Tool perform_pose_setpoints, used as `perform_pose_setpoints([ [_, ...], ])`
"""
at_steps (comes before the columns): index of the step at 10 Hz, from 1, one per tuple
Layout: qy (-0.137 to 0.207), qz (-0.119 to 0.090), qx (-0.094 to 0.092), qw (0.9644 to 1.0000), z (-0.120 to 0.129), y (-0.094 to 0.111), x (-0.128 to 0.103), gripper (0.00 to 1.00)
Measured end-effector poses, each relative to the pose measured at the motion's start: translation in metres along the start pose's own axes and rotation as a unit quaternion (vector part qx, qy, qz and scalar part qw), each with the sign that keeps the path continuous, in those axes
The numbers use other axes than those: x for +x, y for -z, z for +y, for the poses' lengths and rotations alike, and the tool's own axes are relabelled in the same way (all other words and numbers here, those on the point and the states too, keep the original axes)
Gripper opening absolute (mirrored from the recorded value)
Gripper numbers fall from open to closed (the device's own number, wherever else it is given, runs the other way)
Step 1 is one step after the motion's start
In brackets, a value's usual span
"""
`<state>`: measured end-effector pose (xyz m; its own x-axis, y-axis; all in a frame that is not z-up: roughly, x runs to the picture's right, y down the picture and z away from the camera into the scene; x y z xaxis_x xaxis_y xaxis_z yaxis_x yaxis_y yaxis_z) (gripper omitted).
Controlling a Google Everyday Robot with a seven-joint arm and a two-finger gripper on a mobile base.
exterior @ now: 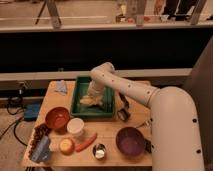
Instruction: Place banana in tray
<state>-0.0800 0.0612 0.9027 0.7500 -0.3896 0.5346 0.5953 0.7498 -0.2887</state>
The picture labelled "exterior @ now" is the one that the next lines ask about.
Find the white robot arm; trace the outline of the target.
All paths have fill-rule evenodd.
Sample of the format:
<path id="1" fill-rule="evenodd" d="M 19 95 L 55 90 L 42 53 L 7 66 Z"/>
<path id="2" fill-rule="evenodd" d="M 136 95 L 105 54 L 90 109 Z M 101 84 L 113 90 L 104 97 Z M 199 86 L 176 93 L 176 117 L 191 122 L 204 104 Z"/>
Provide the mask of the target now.
<path id="1" fill-rule="evenodd" d="M 152 119 L 152 171 L 205 171 L 196 105 L 183 89 L 157 88 L 121 78 L 112 63 L 90 71 L 89 95 L 112 88 L 148 107 Z"/>

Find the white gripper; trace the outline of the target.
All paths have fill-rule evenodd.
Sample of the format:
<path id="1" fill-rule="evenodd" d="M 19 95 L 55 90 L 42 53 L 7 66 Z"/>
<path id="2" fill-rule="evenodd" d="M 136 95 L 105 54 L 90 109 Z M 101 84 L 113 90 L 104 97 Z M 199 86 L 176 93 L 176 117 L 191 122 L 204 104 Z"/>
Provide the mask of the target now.
<path id="1" fill-rule="evenodd" d="M 93 98 L 103 98 L 105 87 L 95 81 L 91 81 L 88 86 L 87 95 Z"/>

